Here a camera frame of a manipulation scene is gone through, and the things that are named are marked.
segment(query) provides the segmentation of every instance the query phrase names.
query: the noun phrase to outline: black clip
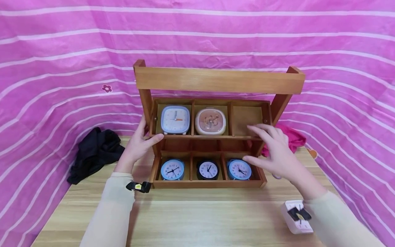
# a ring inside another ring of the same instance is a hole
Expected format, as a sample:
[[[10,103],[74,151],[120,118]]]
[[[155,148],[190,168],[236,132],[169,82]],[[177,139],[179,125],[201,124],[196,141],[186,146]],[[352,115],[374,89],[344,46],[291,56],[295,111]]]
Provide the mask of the black clip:
[[[288,214],[291,216],[291,218],[294,221],[299,221],[299,220],[309,221],[309,220],[311,220],[311,215],[304,208],[299,210],[298,208],[294,207],[288,211]]]
[[[128,185],[126,186],[126,188],[128,190],[137,190],[141,193],[148,193],[151,189],[151,183],[150,182],[143,182],[143,183],[137,183],[137,182],[130,182],[128,183]]]

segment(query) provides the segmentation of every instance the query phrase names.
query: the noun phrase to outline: hand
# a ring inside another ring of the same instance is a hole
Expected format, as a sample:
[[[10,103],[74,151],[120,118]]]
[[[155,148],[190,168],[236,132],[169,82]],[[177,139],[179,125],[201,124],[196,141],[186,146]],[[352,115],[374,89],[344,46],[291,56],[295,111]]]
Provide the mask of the hand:
[[[148,140],[144,140],[145,118],[141,118],[139,126],[134,135],[130,138],[125,151],[118,161],[114,172],[131,173],[134,163],[139,160],[144,154],[155,144],[160,142],[164,135],[157,134]]]
[[[247,127],[259,135],[266,143],[270,156],[266,160],[244,156],[244,161],[263,168],[277,176],[282,176],[291,181],[291,183],[303,179],[303,175],[308,171],[289,149],[288,136],[281,129],[267,124]]]

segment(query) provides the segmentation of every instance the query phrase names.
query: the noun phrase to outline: wooden shelf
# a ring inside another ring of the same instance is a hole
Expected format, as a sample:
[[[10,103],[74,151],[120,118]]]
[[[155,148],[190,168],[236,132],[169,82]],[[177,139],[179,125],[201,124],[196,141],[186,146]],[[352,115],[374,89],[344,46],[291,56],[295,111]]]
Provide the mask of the wooden shelf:
[[[149,136],[163,133],[160,126],[162,111],[168,105],[185,106],[190,112],[190,128],[186,135],[165,135],[154,146],[154,162],[150,182],[155,189],[182,188],[259,188],[267,183],[262,169],[251,166],[248,181],[230,180],[226,168],[228,160],[245,155],[259,156],[264,142],[252,136],[247,125],[276,125],[293,94],[300,94],[305,75],[295,67],[286,73],[223,71],[187,68],[148,68],[144,60],[134,64],[136,85],[139,89]],[[273,101],[153,98],[151,90],[187,90],[216,92],[275,93]],[[220,136],[199,135],[195,129],[197,113],[207,107],[222,111],[226,130]],[[171,158],[183,161],[184,177],[180,181],[166,181],[160,168]],[[198,180],[196,164],[201,159],[213,159],[219,166],[217,180]]]

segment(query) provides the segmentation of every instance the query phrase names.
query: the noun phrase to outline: wooden tabletop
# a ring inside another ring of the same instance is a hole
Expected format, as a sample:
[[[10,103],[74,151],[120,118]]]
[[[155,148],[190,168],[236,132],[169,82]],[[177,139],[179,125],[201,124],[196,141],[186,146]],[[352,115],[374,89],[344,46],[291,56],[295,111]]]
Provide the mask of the wooden tabletop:
[[[330,191],[331,183],[305,148],[298,159]],[[148,179],[149,152],[134,167],[136,181]],[[74,247],[84,235],[114,164],[72,185],[33,247]],[[280,213],[286,200],[302,199],[285,179],[265,173],[263,189],[152,189],[136,193],[130,213],[130,246],[266,246],[321,247],[314,234],[293,235]]]

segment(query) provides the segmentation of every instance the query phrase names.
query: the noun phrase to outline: beige sleeve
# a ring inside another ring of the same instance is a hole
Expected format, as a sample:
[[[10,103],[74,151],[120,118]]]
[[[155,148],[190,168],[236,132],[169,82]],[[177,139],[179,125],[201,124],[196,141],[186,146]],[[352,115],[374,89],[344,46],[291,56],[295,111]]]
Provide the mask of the beige sleeve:
[[[354,216],[335,194],[305,200],[315,234],[327,247],[381,247],[384,245]]]
[[[126,185],[132,180],[131,174],[120,172],[114,172],[107,180],[81,247],[125,247],[134,203],[134,191],[126,189]]]

